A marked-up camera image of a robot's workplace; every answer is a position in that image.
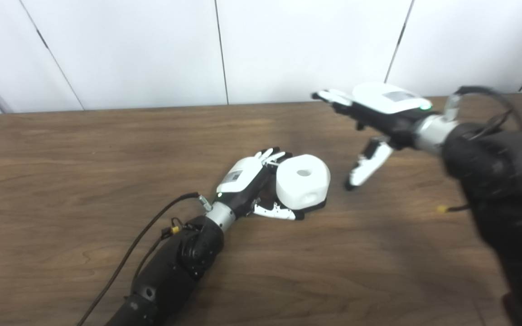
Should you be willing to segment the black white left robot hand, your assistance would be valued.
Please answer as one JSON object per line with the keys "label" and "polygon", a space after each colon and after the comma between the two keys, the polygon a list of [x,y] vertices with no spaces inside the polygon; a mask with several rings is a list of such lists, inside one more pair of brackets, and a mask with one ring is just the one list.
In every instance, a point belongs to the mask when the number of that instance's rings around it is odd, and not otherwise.
{"label": "black white left robot hand", "polygon": [[236,220],[252,213],[279,220],[304,220],[306,214],[302,210],[287,208],[277,198],[270,201],[260,198],[279,165],[291,157],[292,153],[272,147],[237,161],[217,186],[212,208],[205,216],[223,233]]}

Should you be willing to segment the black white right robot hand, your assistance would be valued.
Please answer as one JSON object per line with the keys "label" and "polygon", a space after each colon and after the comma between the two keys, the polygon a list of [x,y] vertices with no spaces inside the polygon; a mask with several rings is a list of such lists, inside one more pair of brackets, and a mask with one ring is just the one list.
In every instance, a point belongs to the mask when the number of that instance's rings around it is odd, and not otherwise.
{"label": "black white right robot hand", "polygon": [[369,127],[379,132],[369,139],[348,174],[348,191],[361,187],[394,151],[411,148],[441,155],[448,135],[458,126],[457,107],[438,113],[428,99],[388,83],[362,83],[350,94],[335,89],[315,91],[311,98],[355,120],[357,130]]}

